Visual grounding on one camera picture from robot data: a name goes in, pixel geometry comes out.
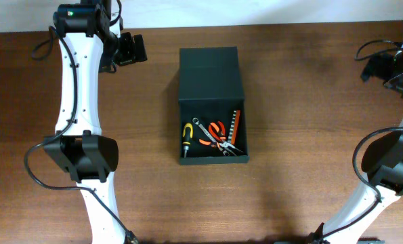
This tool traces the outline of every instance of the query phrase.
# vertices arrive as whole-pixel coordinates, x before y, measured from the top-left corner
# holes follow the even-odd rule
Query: pliers
[[[192,122],[195,125],[198,125],[201,128],[201,130],[206,134],[206,136],[210,139],[210,141],[212,141],[207,142],[200,139],[201,144],[206,146],[216,145],[218,149],[224,154],[224,156],[230,156],[230,153],[233,154],[234,156],[237,156],[236,153],[234,153],[230,148],[237,150],[240,153],[243,153],[243,151],[237,149],[233,144],[226,142],[225,137],[226,129],[221,121],[218,121],[217,124],[214,122],[210,123],[209,131],[206,130],[206,128],[200,123],[200,121],[197,118],[193,118]]]

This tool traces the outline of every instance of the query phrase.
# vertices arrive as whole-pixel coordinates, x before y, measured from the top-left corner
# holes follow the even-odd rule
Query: yellow screwdriver handle
[[[190,128],[190,138],[193,137],[194,135],[194,128],[191,123],[186,123],[185,126],[183,127],[183,137],[186,136],[186,128]]]

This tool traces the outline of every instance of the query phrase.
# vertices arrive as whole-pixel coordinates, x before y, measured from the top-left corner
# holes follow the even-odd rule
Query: wooden table
[[[139,29],[149,60],[100,75],[103,134],[119,143],[121,219],[143,241],[279,240],[306,236],[358,184],[351,158],[366,134],[398,125],[403,99],[359,78],[357,48],[403,40],[403,22]],[[0,243],[88,243],[79,192],[34,184],[25,150],[54,132],[61,93],[59,48],[31,49],[47,33],[0,34]],[[251,159],[245,165],[180,166],[179,48],[237,46]],[[44,152],[38,177],[73,185]],[[364,233],[403,243],[403,199]]]

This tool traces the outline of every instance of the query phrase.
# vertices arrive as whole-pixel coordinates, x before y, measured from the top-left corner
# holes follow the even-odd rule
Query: box lid
[[[237,47],[180,49],[179,101],[244,99]]]

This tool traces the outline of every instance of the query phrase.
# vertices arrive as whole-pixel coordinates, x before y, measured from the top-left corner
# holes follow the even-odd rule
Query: black box
[[[180,164],[248,162],[244,103],[237,47],[180,49]],[[199,126],[193,124],[192,119],[199,119],[206,129],[209,129],[211,122],[221,121],[225,125],[225,136],[228,138],[234,110],[240,110],[234,145],[243,153],[233,150],[237,157],[225,157],[218,148],[202,145],[198,141],[210,140]],[[192,124],[194,136],[187,157],[183,158],[182,132],[186,123]]]

